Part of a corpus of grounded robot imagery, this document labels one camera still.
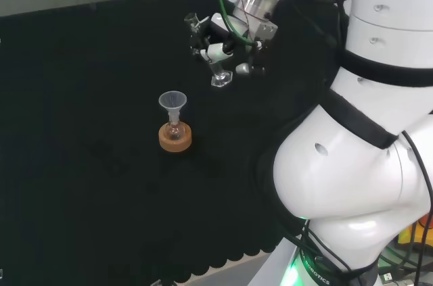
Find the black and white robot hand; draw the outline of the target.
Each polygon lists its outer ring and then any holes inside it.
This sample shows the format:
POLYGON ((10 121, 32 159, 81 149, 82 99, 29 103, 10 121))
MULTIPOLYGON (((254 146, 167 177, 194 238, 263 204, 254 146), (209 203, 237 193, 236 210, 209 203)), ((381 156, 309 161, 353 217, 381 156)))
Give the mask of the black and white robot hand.
POLYGON ((245 21, 221 13, 214 13, 203 19, 189 13, 184 17, 190 30, 190 49, 192 55, 207 63, 212 71, 211 85, 223 87, 232 81, 233 72, 223 69, 223 62, 234 54, 237 45, 234 31, 242 37, 248 36, 245 21))

